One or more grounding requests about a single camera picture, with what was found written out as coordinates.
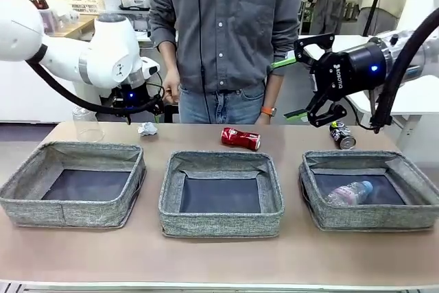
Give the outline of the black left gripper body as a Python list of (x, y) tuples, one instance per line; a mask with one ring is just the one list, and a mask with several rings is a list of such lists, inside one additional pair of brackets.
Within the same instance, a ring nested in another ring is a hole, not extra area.
[[(158, 89), (155, 95), (150, 95), (149, 86)], [(162, 90), (162, 86), (150, 82), (144, 82), (135, 88), (129, 84), (122, 84), (112, 89), (112, 107), (119, 110), (137, 110), (137, 113), (147, 111), (153, 115), (160, 115), (164, 112)]]

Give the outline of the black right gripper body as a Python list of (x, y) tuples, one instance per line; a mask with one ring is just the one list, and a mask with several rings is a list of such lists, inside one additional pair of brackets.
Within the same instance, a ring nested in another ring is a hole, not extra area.
[(327, 52), (311, 66), (315, 94), (327, 99), (381, 86), (391, 69), (391, 59), (378, 44), (363, 44), (339, 52)]

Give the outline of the person's right hand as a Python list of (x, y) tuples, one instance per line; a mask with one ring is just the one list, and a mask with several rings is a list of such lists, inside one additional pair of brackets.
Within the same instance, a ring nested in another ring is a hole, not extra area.
[(180, 74), (177, 69), (170, 69), (163, 81), (163, 100), (168, 104), (177, 104), (180, 97)]

